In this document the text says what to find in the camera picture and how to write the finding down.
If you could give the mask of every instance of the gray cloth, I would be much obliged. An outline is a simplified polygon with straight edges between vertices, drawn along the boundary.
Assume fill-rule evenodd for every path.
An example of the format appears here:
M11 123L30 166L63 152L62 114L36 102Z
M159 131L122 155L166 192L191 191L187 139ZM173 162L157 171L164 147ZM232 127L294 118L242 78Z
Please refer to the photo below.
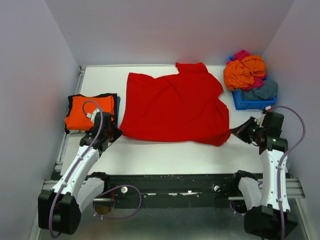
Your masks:
M249 91L239 89L243 101L264 101L270 100L277 95L278 83L272 79L263 81L264 85L253 88Z

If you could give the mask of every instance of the blue plastic bin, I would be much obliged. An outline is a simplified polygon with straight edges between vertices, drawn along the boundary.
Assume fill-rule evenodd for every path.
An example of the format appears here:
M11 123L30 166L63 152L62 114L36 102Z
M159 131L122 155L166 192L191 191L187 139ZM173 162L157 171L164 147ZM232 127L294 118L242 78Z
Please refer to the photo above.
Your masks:
M233 56L229 56L229 61L234 59ZM232 97L234 101L235 109L246 110L246 109L264 109L265 107L275 105L277 103L277 97L274 96L271 100L266 101L244 101L242 100L239 90L232 91Z

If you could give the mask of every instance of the white panel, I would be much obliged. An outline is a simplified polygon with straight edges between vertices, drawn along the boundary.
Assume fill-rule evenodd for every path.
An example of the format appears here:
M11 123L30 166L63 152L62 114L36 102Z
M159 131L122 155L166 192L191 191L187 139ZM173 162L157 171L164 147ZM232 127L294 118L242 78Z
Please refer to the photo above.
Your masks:
M0 239L28 239L79 68L42 0L0 8Z
M263 54L293 0L46 0L80 65L224 64Z
M305 140L288 156L288 162L290 172L301 181L315 226L320 226L320 192L315 191L320 169L319 10L319 1L296 0L264 57L268 73L279 83L279 104L292 107L305 121ZM285 114L283 135L292 146L302 126L292 113L281 112Z
M250 116L260 116L258 110L237 111L232 94L223 83L224 66L208 66L220 82L224 93L220 99L230 112L232 128L243 124ZM105 66L87 67L80 93L96 96L101 93L118 93L121 97L119 124L126 107L127 79L130 72L148 74L153 77L177 74L175 66ZM71 135L63 159L64 174L74 159L82 136ZM195 142L150 142L119 138L92 167L91 172L105 172L110 175L148 174L224 174L245 170L262 172L258 148L248 145L235 136L220 147Z

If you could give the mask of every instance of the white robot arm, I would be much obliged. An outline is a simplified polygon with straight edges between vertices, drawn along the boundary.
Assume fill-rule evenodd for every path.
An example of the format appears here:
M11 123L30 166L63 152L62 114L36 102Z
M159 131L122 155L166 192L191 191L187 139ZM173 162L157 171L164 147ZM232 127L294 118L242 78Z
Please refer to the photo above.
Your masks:
M254 174L238 171L236 186L241 191L247 212L244 230L265 239L278 240L283 232L287 236L298 224L291 214L286 192L286 163L288 141L281 138L284 116L263 110L258 118L251 117L231 133L245 143L259 147L262 162L263 185L260 192Z
M94 125L80 140L72 164L51 191L43 190L38 197L38 225L41 229L72 235L78 228L81 213L105 189L104 180L98 177L83 182L109 143L116 141L122 131L115 126L114 116L110 113L93 113Z

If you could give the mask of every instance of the pink cloth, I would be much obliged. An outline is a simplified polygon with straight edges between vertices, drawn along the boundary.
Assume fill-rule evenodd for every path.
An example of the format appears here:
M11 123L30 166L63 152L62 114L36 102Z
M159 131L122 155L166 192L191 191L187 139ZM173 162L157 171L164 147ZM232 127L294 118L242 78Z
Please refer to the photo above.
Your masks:
M234 56L233 56L233 61L235 60L239 60L241 61L242 59L244 59L245 57L249 57L251 56L251 54L249 52L247 52L246 50L241 50L239 52L237 52Z
M250 52L247 52L246 50L241 50L241 51L237 52L233 56L233 60L232 61L228 61L226 63L226 65L228 65L230 62L233 62L235 60L241 61L242 59L244 59L245 57L248 57L248 56L251 56ZM266 77L267 77L267 74L264 75L263 77L255 76L254 79L253 79L254 80L253 85L252 86L247 86L245 88L242 88L242 90L249 91L249 90L254 89L254 88L262 87L264 85L263 79L265 79Z

